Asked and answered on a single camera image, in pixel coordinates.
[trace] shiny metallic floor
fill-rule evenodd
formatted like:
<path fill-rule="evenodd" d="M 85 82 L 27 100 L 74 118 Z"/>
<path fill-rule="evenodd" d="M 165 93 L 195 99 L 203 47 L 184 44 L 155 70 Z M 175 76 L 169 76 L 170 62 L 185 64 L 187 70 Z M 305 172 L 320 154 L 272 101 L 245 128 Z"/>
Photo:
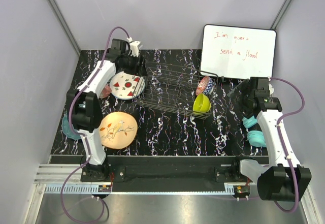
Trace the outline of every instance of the shiny metallic floor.
<path fill-rule="evenodd" d="M 98 217 L 102 205 L 94 199 L 75 205 L 85 197 L 86 195 L 65 195 L 64 203 L 74 218 L 90 221 Z M 105 211 L 102 221 L 98 223 L 307 223 L 302 207 L 293 214 L 286 214 L 273 202 L 260 199 L 237 202 L 216 198 L 232 199 L 230 196 L 110 195 L 105 198 L 109 218 L 107 219 Z M 292 205 L 287 203 L 283 206 L 289 208 Z M 74 222 L 63 213 L 59 195 L 45 194 L 36 223 Z"/>

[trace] patterned bowl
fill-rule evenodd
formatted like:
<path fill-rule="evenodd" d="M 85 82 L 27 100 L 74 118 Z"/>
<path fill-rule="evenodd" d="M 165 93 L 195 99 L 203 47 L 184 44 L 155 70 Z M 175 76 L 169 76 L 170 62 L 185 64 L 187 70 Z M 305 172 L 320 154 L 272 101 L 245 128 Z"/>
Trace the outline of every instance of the patterned bowl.
<path fill-rule="evenodd" d="M 196 95 L 199 95 L 201 93 L 209 95 L 213 91 L 213 80 L 209 76 L 205 76 L 198 85 L 198 88 L 196 90 Z"/>

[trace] dish rack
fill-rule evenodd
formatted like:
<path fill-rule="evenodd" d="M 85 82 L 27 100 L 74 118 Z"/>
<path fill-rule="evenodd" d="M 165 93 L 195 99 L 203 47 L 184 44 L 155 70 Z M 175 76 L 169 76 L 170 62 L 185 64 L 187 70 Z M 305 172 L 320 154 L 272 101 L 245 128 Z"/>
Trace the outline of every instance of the dish rack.
<path fill-rule="evenodd" d="M 140 80 L 135 88 L 135 91 L 141 91 L 144 86 L 143 92 L 138 97 L 134 97 L 139 105 L 201 119 L 206 119 L 213 113 L 216 106 L 214 100 L 218 82 L 216 74 L 200 71 L 193 67 L 157 62 L 147 62 L 145 67 L 148 76 Z M 197 97 L 196 89 L 199 82 L 205 77 L 201 75 L 201 72 L 214 82 L 211 94 L 207 95 L 211 103 L 211 109 L 207 113 L 193 111 L 194 101 Z"/>

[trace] plate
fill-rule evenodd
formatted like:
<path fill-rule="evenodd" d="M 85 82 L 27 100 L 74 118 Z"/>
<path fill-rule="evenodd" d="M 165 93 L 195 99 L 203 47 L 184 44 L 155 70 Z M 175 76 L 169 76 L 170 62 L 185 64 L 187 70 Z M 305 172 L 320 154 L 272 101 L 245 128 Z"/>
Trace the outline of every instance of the plate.
<path fill-rule="evenodd" d="M 110 83 L 112 94 L 121 100 L 130 100 L 133 97 L 139 96 L 143 92 L 144 87 L 145 81 L 143 77 L 130 75 L 125 72 L 117 73 Z"/>
<path fill-rule="evenodd" d="M 102 145 L 111 149 L 128 147 L 136 137 L 137 130 L 137 121 L 124 112 L 108 114 L 99 127 Z"/>

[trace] cup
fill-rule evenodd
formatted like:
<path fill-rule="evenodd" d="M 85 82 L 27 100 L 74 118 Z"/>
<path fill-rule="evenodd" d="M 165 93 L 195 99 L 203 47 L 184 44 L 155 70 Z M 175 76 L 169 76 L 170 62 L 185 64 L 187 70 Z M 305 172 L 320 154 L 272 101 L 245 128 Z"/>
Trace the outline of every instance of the cup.
<path fill-rule="evenodd" d="M 213 91 L 214 82 L 209 76 L 205 76 L 198 84 L 196 95 L 201 93 L 209 95 Z"/>
<path fill-rule="evenodd" d="M 200 93 L 194 101 L 193 111 L 195 114 L 207 113 L 211 109 L 211 103 L 209 98 Z"/>

